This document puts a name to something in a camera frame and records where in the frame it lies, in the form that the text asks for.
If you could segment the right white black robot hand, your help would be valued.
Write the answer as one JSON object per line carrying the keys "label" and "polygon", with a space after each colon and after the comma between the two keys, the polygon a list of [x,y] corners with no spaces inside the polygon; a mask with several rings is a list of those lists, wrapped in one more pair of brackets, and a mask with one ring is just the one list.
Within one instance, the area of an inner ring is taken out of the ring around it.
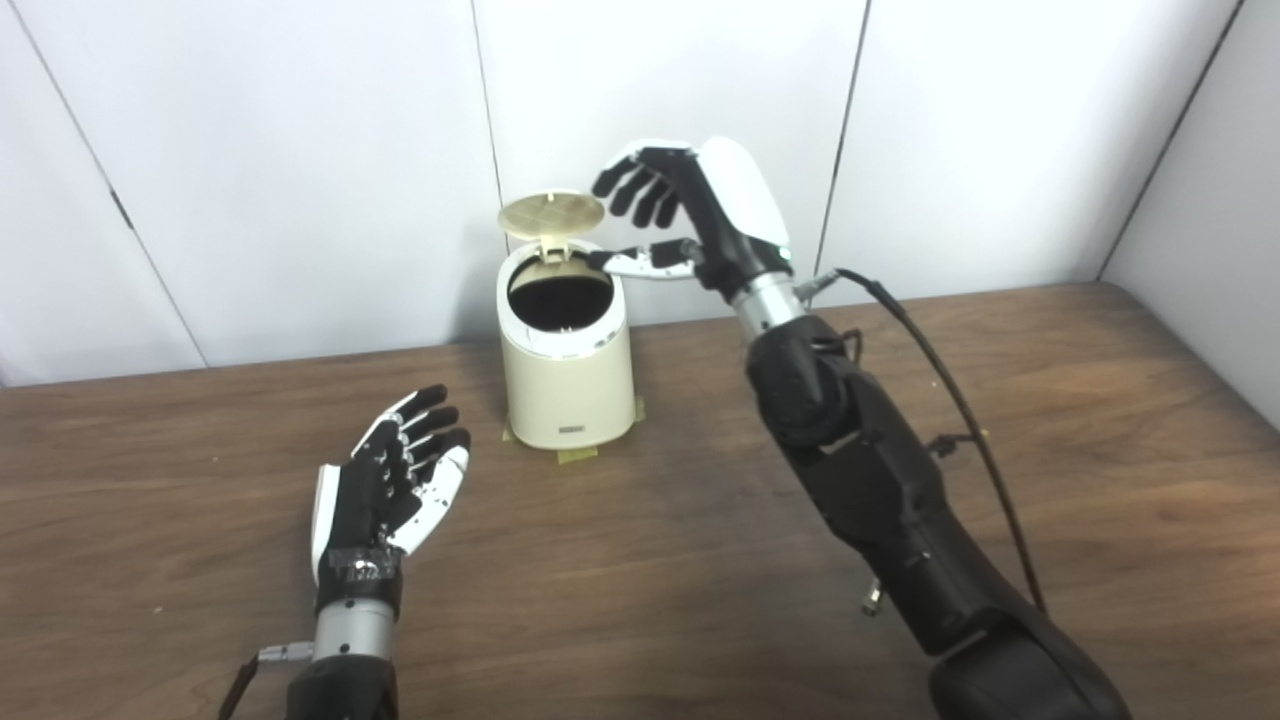
{"label": "right white black robot hand", "polygon": [[788,232],[751,155],[726,137],[701,146],[639,140],[595,179],[591,193],[640,228],[671,227],[678,211],[695,236],[621,251],[591,251],[588,265],[653,281],[694,277],[731,301],[758,277],[792,275]]}

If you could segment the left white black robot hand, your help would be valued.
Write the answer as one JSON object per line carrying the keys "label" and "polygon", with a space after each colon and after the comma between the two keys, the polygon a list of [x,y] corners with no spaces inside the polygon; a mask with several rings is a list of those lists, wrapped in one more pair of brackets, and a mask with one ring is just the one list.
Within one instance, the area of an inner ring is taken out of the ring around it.
{"label": "left white black robot hand", "polygon": [[416,389],[375,416],[343,464],[317,473],[310,532],[314,609],[360,600],[401,614],[404,560],[452,509],[471,434],[448,388]]}

